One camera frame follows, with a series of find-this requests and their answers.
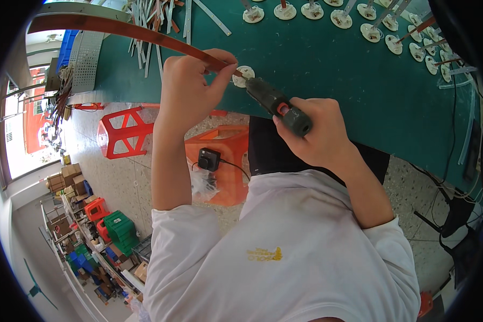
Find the black power adapter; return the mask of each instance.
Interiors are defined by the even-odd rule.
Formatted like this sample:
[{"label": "black power adapter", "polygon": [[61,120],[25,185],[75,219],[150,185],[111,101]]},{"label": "black power adapter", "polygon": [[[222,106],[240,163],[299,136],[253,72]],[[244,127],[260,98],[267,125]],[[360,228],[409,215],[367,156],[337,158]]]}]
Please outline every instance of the black power adapter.
[{"label": "black power adapter", "polygon": [[208,148],[200,149],[197,164],[202,169],[211,172],[217,171],[218,165],[220,164],[220,152]]}]

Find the orange plastic stool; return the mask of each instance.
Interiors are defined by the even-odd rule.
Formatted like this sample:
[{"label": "orange plastic stool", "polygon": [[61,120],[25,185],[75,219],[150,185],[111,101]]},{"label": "orange plastic stool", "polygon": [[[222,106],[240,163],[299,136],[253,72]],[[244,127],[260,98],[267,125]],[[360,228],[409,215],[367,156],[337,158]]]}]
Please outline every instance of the orange plastic stool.
[{"label": "orange plastic stool", "polygon": [[[112,160],[117,158],[141,156],[147,153],[147,151],[142,151],[142,145],[147,134],[152,133],[154,123],[145,124],[143,122],[142,118],[137,113],[138,111],[141,111],[141,109],[141,106],[138,106],[132,109],[111,113],[105,115],[100,120],[98,123],[97,142],[104,157]],[[118,116],[124,116],[123,123],[121,128],[115,129],[109,120]],[[133,117],[137,125],[127,127],[129,116]],[[133,148],[127,139],[134,137],[138,137],[138,141]],[[123,141],[129,151],[124,153],[114,152],[115,143],[120,140]]]},{"label": "orange plastic stool", "polygon": [[74,108],[76,110],[103,110],[104,106],[102,103],[84,103],[84,104],[75,104]]},{"label": "orange plastic stool", "polygon": [[84,212],[90,221],[94,222],[111,214],[104,203],[104,198],[97,198],[84,207]]},{"label": "orange plastic stool", "polygon": [[[226,131],[237,131],[228,138],[223,136]],[[206,131],[184,141],[186,156],[197,162],[199,150],[208,148],[220,152],[220,157],[227,162],[242,167],[242,157],[249,149],[249,126],[247,125],[220,125],[216,129]],[[207,203],[221,206],[234,206],[242,203],[247,197],[249,187],[243,183],[243,172],[230,164],[220,163],[214,172],[219,192]]]},{"label": "orange plastic stool", "polygon": [[98,235],[100,235],[100,237],[102,237],[102,239],[104,240],[104,242],[106,244],[111,241],[111,239],[109,238],[109,235],[108,235],[109,231],[106,228],[103,219],[97,223],[97,231],[98,231]]},{"label": "orange plastic stool", "polygon": [[420,292],[420,310],[417,317],[425,316],[433,308],[433,297],[431,293]]}]

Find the red building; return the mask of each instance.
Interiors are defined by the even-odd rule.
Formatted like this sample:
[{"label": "red building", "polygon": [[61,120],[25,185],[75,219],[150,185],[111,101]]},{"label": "red building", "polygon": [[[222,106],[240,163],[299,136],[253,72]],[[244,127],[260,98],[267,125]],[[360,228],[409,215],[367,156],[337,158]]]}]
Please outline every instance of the red building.
[{"label": "red building", "polygon": [[[32,75],[34,84],[39,84],[45,80],[45,68],[32,69],[30,74]],[[45,87],[38,87],[34,89],[34,96],[43,94],[44,92]],[[52,121],[46,120],[48,113],[43,112],[42,106],[46,103],[42,99],[43,96],[39,96],[32,100],[24,101],[24,109],[26,112],[23,114],[23,138],[27,154],[34,153],[46,147],[41,144],[44,141],[41,134],[45,133],[43,130],[45,123],[52,124]]]}]

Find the white t-shirt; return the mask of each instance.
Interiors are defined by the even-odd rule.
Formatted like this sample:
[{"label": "white t-shirt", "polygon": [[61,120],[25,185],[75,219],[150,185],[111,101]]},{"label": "white t-shirt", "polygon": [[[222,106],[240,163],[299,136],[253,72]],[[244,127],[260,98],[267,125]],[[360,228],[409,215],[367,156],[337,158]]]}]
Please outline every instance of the white t-shirt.
[{"label": "white t-shirt", "polygon": [[253,176],[223,238],[210,208],[152,210],[143,305],[152,321],[415,321],[398,221],[362,230],[345,187],[319,171]]}]

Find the yellow logo print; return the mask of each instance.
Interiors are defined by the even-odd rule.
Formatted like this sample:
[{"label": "yellow logo print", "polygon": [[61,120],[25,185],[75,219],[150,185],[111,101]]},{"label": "yellow logo print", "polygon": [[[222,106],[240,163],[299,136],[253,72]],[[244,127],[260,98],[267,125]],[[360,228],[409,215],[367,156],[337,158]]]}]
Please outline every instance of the yellow logo print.
[{"label": "yellow logo print", "polygon": [[256,248],[256,250],[247,250],[247,254],[249,254],[247,257],[249,261],[280,261],[283,258],[280,247],[277,247],[274,252],[270,252],[268,249]]}]

